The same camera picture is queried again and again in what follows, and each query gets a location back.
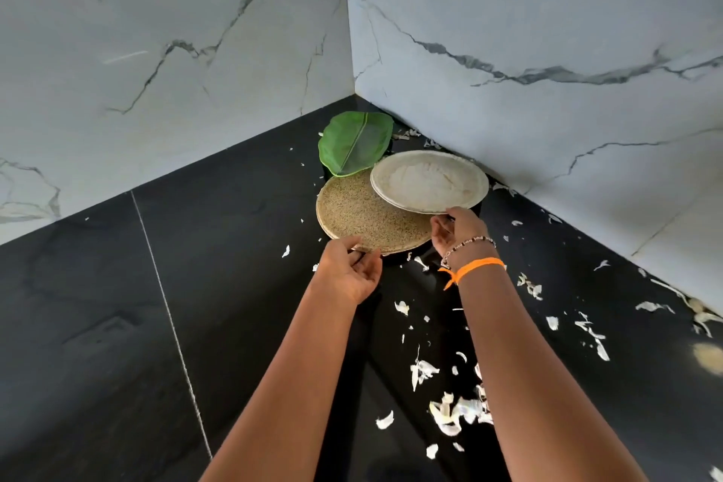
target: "hand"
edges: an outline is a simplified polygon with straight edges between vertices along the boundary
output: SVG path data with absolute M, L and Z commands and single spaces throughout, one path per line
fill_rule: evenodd
M 361 240 L 360 236 L 330 240 L 309 288 L 354 308 L 371 295 L 382 276 L 382 253 L 378 249 L 348 253 Z
M 475 236 L 489 236 L 487 226 L 473 211 L 456 206 L 447 208 L 447 213 L 455 218 L 452 221 L 447 216 L 433 216 L 432 245 L 440 256 L 444 257 L 453 246 Z M 456 271 L 469 261 L 484 257 L 498 257 L 493 245 L 486 240 L 474 242 L 460 248 L 450 255 L 448 261 L 452 270 Z

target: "black granite surface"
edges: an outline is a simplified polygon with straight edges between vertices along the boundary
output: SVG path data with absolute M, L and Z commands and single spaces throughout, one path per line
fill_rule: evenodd
M 314 212 L 318 132 L 357 108 L 373 109 L 342 100 L 134 191 L 213 451 L 327 240 Z M 711 324 L 714 339 L 696 334 L 676 295 L 520 195 L 490 191 L 480 209 L 513 281 L 525 273 L 542 285 L 543 300 L 518 290 L 543 335 L 650 478 L 706 480 L 722 466 L 723 378 L 697 364 L 692 346 L 723 345 L 723 326 Z M 450 439 L 427 411 L 443 392 L 473 397 L 478 379 L 456 290 L 442 291 L 429 245 L 415 255 L 432 270 L 385 258 L 379 289 L 358 310 L 318 480 L 508 479 L 493 426 L 463 423 Z M 594 270 L 603 260 L 610 266 Z M 197 479 L 208 456 L 131 195 L 0 246 L 0 261 L 0 479 Z M 409 317 L 394 309 L 400 300 Z M 637 311 L 644 300 L 675 313 Z M 580 312 L 607 336 L 609 362 L 574 324 Z M 440 373 L 412 392 L 418 346 Z M 390 409 L 382 432 L 375 419 Z

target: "bracelet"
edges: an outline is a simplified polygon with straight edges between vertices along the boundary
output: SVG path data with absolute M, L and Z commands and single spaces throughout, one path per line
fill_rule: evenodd
M 494 242 L 494 240 L 492 238 L 490 238 L 488 236 L 473 236 L 472 238 L 468 238 L 467 240 L 460 242 L 456 246 L 453 246 L 449 251 L 447 251 L 445 256 L 442 258 L 442 267 L 447 268 L 447 269 L 451 268 L 449 263 L 447 263 L 447 259 L 449 259 L 450 254 L 456 252 L 462 246 L 472 244 L 473 242 L 476 242 L 477 240 L 487 240 L 488 242 L 492 243 L 492 245 L 493 245 L 493 247 L 495 247 L 495 249 L 497 248 L 497 244 Z
M 462 276 L 466 275 L 475 268 L 483 267 L 484 265 L 502 265 L 503 267 L 505 266 L 504 262 L 502 262 L 502 259 L 496 257 L 486 257 L 484 259 L 475 259 L 474 261 L 470 261 L 464 267 L 460 268 L 456 273 L 448 268 L 440 268 L 440 271 L 448 272 L 452 277 L 451 280 L 447 282 L 445 290 L 447 290 L 447 288 L 453 283 L 459 286 L 459 281 L 462 280 Z

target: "speckled brown plate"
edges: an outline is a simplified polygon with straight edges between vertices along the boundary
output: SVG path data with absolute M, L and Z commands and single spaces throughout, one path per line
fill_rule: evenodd
M 331 238 L 361 235 L 357 250 L 375 248 L 383 254 L 421 246 L 432 236 L 429 216 L 407 212 L 384 201 L 369 182 L 372 170 L 332 177 L 321 189 L 316 212 L 321 229 Z

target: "orange wristband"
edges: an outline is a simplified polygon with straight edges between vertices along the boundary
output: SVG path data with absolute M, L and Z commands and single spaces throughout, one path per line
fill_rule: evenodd
M 445 290 L 449 286 L 451 286 L 453 283 L 457 284 L 459 286 L 459 281 L 462 280 L 462 276 L 466 275 L 470 271 L 474 270 L 477 267 L 482 267 L 483 265 L 502 265 L 503 267 L 505 264 L 502 262 L 502 259 L 496 258 L 496 257 L 486 257 L 484 259 L 475 259 L 474 261 L 471 261 L 470 263 L 467 263 L 464 267 L 460 268 L 457 272 L 451 271 L 448 268 L 441 267 L 439 270 L 448 272 L 452 279 L 447 282 L 447 286 L 445 286 Z

